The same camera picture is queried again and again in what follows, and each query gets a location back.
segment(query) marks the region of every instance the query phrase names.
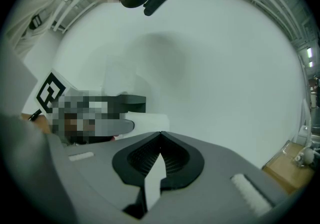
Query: black headphone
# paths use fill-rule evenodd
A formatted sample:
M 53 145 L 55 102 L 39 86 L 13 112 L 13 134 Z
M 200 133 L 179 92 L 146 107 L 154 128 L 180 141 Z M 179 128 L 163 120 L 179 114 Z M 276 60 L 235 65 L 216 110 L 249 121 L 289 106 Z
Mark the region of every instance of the black headphone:
M 167 0 L 148 0 L 143 7 L 145 7 L 144 14 L 151 16 L 164 2 Z

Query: white sleeve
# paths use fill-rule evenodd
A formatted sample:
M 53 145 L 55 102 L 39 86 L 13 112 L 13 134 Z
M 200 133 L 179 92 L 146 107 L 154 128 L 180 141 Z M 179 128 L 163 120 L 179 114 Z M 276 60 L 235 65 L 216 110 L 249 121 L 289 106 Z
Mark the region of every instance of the white sleeve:
M 17 0 L 7 16 L 4 32 L 15 49 L 33 16 L 50 4 L 52 0 Z

